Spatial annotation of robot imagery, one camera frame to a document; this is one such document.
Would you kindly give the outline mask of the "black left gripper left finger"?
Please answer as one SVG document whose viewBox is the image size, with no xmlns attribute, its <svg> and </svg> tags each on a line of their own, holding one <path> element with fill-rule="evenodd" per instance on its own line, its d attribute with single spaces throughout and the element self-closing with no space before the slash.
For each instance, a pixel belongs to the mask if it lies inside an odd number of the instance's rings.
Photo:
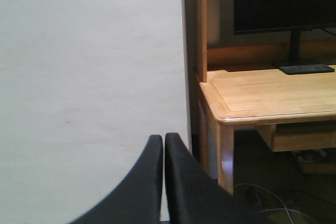
<svg viewBox="0 0 336 224">
<path fill-rule="evenodd" d="M 72 223 L 159 223 L 162 182 L 162 137 L 151 135 L 121 183 Z"/>
</svg>

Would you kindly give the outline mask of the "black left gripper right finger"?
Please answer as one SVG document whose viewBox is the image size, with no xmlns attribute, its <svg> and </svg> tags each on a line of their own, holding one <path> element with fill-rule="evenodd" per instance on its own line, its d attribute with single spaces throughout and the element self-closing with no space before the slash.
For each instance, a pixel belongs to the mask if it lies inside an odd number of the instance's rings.
<svg viewBox="0 0 336 224">
<path fill-rule="evenodd" d="M 202 169 L 177 133 L 165 136 L 165 186 L 171 223 L 267 223 Z"/>
</svg>

